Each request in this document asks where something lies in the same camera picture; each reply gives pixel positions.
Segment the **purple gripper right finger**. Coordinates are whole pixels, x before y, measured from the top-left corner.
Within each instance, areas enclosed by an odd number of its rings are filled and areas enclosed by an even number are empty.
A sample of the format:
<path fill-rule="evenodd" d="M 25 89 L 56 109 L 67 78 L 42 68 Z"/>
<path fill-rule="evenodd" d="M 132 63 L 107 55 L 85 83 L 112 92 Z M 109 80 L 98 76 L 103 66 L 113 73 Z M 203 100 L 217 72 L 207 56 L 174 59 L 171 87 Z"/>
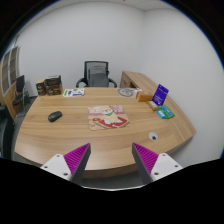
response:
<path fill-rule="evenodd" d="M 132 144 L 132 154 L 144 185 L 182 169 L 167 153 L 157 154 L 137 143 Z"/>

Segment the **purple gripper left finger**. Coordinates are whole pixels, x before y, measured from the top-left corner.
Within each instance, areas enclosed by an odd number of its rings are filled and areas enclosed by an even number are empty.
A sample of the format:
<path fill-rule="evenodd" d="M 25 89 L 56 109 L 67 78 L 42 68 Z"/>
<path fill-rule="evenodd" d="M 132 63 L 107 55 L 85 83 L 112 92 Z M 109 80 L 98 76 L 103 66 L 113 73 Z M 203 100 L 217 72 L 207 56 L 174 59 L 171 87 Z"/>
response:
<path fill-rule="evenodd" d="M 50 160 L 42 165 L 41 168 L 79 185 L 90 154 L 91 145 L 87 143 L 65 155 L 54 155 Z"/>

